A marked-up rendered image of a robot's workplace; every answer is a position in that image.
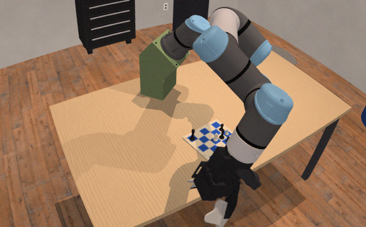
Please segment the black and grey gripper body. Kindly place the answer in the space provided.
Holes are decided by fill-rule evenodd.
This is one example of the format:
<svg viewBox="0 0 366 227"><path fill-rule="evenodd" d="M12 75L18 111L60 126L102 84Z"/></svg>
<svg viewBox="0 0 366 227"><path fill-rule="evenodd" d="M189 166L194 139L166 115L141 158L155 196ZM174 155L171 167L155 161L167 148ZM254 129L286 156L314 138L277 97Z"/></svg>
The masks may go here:
<svg viewBox="0 0 366 227"><path fill-rule="evenodd" d="M202 201L216 201L228 197L233 190L239 191L241 178L236 174L240 169L249 169L254 163L242 163L235 159L225 147L218 146L208 161L201 161L192 175ZM201 170L198 174L199 168Z"/></svg>

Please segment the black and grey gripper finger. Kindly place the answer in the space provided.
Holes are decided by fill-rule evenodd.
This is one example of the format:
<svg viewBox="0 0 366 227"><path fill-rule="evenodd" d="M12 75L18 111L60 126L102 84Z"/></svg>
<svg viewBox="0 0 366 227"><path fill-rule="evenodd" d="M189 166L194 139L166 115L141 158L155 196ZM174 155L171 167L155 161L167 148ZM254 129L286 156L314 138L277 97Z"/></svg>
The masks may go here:
<svg viewBox="0 0 366 227"><path fill-rule="evenodd" d="M238 193L238 190L233 190L233 193L226 197L225 201L219 199L215 203L214 209L205 215L204 221L214 224L216 227L223 227L236 208Z"/></svg>
<svg viewBox="0 0 366 227"><path fill-rule="evenodd" d="M194 183L194 182L193 182L193 179L187 180L187 182L189 182L189 183ZM194 183L190 188L191 188L191 189L195 189L195 188L196 188L195 183Z"/></svg>

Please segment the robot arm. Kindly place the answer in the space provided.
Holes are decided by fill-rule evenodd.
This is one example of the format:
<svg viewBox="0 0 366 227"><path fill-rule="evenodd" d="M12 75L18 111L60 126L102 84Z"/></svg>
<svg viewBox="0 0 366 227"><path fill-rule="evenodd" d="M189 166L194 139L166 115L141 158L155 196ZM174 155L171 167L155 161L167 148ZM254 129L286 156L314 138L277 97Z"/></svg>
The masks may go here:
<svg viewBox="0 0 366 227"><path fill-rule="evenodd" d="M292 98L257 68L271 53L268 40L243 13L220 7L210 23L193 15L165 34L160 44L174 60L184 58L193 45L200 59L242 100L245 114L228 139L227 150L242 163L256 162L293 108Z"/></svg>

